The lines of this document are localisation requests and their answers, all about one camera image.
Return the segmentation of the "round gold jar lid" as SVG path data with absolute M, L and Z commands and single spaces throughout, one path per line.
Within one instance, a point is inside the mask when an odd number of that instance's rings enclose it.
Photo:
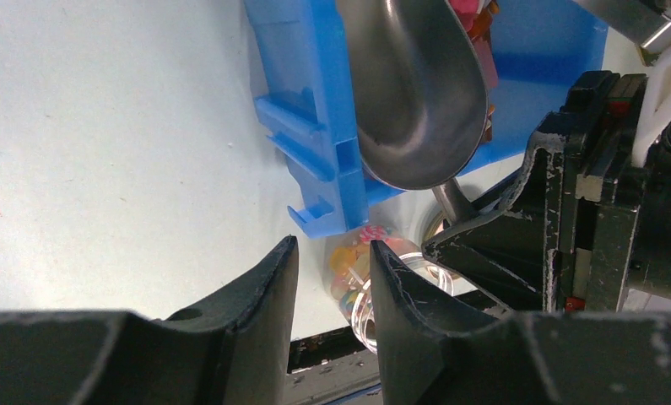
M 435 208 L 424 222 L 420 232 L 420 241 L 425 242 L 450 226 L 445 214 L 439 208 Z

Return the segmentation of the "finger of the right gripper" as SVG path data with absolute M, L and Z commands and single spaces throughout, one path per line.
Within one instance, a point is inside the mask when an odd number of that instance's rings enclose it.
M 474 202 L 475 217 L 423 245 L 430 261 L 515 311 L 554 311 L 565 138 L 535 132 L 522 166 Z

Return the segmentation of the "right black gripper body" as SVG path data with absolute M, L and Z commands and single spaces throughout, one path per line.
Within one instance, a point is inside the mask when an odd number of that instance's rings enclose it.
M 647 82 L 583 73 L 543 121 L 545 311 L 620 311 L 631 289 L 671 300 L 671 124 L 633 163 Z

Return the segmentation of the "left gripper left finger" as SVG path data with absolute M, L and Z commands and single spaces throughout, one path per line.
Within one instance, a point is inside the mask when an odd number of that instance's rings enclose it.
M 298 240 L 289 235 L 240 277 L 161 322 L 206 343 L 198 404 L 280 402 L 298 274 Z

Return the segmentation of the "blue plastic candy bin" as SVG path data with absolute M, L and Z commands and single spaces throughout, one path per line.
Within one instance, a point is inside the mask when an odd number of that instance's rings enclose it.
M 467 171 L 520 154 L 581 73 L 602 66 L 607 25 L 571 1 L 505 1 L 494 19 L 494 137 Z M 364 224 L 397 194 L 360 163 L 344 22 L 333 1 L 248 1 L 267 88 L 258 120 L 285 154 L 304 203 L 290 217 L 309 237 Z

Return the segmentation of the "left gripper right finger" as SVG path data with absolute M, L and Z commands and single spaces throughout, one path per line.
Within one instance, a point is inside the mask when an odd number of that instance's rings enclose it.
M 385 243 L 371 245 L 371 297 L 386 404 L 501 404 L 495 350 L 476 336 L 499 320 L 444 293 Z

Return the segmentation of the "metal scoop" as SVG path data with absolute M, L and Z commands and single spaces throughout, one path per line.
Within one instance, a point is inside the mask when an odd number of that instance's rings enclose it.
M 457 175 L 484 135 L 483 69 L 447 1 L 340 1 L 360 153 L 380 182 L 432 190 L 451 224 L 475 216 Z

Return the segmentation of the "clear plastic jar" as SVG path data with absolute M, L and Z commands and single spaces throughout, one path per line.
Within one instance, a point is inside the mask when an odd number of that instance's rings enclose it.
M 384 242 L 410 270 L 449 295 L 455 293 L 457 276 L 425 260 L 419 246 L 394 228 L 367 224 L 345 234 L 330 252 L 323 282 L 355 337 L 375 354 L 376 323 L 371 298 L 371 242 L 374 240 Z

